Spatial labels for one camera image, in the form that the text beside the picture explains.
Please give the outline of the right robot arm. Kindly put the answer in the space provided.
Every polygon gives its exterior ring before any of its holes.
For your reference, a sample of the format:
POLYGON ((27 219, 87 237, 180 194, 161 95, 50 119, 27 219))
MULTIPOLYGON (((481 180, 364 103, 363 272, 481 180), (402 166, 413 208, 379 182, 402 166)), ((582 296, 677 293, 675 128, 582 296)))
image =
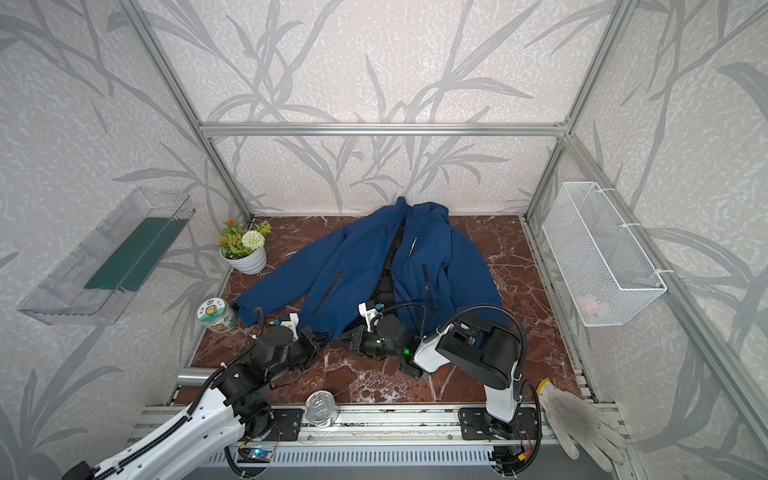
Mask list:
POLYGON ((452 364, 483 384, 491 422, 514 420, 522 400, 527 339, 510 311, 493 304, 465 307, 427 335, 429 309, 421 302, 386 306, 370 300, 358 310, 363 321, 339 336, 342 348, 374 360, 395 358, 415 379, 452 364))

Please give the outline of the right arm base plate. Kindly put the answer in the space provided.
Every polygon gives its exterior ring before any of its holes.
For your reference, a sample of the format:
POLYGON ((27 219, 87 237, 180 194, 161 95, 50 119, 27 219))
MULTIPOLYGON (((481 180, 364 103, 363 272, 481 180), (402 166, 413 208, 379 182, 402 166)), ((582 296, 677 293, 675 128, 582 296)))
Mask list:
POLYGON ((461 408, 458 420, 463 440, 538 440, 541 421, 531 406, 519 407, 508 422, 492 417, 484 408, 461 408))

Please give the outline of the blue zip jacket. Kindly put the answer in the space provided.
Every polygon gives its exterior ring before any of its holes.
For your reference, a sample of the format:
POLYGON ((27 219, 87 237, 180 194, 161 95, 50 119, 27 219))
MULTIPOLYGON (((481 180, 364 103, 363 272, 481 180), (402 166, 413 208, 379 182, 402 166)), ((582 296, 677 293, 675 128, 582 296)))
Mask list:
POLYGON ((448 209, 404 198, 296 252, 233 304, 247 327, 257 309, 273 314, 302 300, 301 325, 338 337, 360 314, 359 304, 383 295, 414 334, 431 332, 457 310, 483 313, 505 325, 502 300, 475 244, 451 225, 448 209))

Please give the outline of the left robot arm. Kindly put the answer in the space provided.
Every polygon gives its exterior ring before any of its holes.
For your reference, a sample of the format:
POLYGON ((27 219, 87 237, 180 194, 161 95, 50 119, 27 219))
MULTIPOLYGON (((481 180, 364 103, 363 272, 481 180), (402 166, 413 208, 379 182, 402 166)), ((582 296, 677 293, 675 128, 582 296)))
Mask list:
POLYGON ((309 327, 270 327, 217 368, 186 409, 114 456, 94 466, 81 461, 63 477, 181 479, 227 447, 268 436, 278 424, 266 400, 273 383, 308 368, 321 349, 309 327))

